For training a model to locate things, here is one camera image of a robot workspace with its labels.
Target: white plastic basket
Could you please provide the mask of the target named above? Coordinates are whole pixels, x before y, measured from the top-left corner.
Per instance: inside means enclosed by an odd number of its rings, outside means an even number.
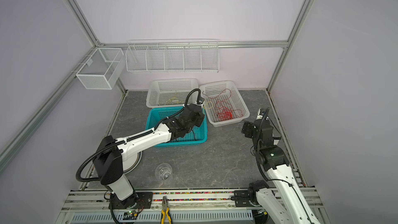
[[[214,127],[238,123],[250,116],[249,109],[232,81],[209,83],[199,89],[205,98],[209,122]]]
[[[87,89],[112,89],[126,65],[121,48],[98,47],[76,73]]]
[[[147,107],[176,107],[182,106],[185,99],[192,89],[198,88],[196,79],[168,79],[156,80],[151,82],[147,95]],[[188,103],[192,103],[192,99],[197,98],[198,93],[194,92],[189,98]]]

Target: teal plastic basket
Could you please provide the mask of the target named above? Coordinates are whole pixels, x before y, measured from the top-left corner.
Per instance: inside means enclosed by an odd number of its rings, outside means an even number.
[[[182,107],[159,107],[153,108],[149,112],[149,116],[147,119],[147,129],[151,129],[154,127],[159,120],[164,117],[168,117],[176,112],[178,112]],[[192,133],[187,133],[183,138],[177,138],[176,140],[169,141],[167,143],[161,143],[155,145],[156,147],[170,147],[170,146],[189,146],[189,145],[196,145],[201,144],[207,140],[207,122],[206,122],[206,114],[205,119],[203,120],[200,127],[194,127]]]

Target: white wire shelf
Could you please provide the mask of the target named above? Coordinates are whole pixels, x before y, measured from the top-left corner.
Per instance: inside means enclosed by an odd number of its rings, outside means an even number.
[[[217,42],[137,43],[128,41],[127,71],[218,72]]]
[[[87,89],[112,89],[125,66],[121,48],[98,47],[76,73]]]

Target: yellow-handled pliers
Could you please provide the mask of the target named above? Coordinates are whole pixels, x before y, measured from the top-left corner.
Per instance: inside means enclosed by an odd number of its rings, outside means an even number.
[[[172,218],[170,217],[169,214],[169,207],[167,207],[167,198],[163,197],[162,200],[162,220],[160,221],[160,224],[164,224],[164,219],[166,218],[169,219],[169,223],[173,224]]]

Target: white ventilated panel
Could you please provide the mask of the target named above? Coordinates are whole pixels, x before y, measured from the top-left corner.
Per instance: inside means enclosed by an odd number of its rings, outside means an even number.
[[[162,218],[160,211],[143,211],[137,220],[123,220],[124,212],[115,211],[115,216],[119,222],[156,222],[160,223]],[[215,222],[215,221],[237,221],[253,220],[251,210],[224,210],[224,211],[170,211],[170,216],[174,222]],[[75,213],[72,217],[73,223],[112,223],[109,212],[87,212]]]

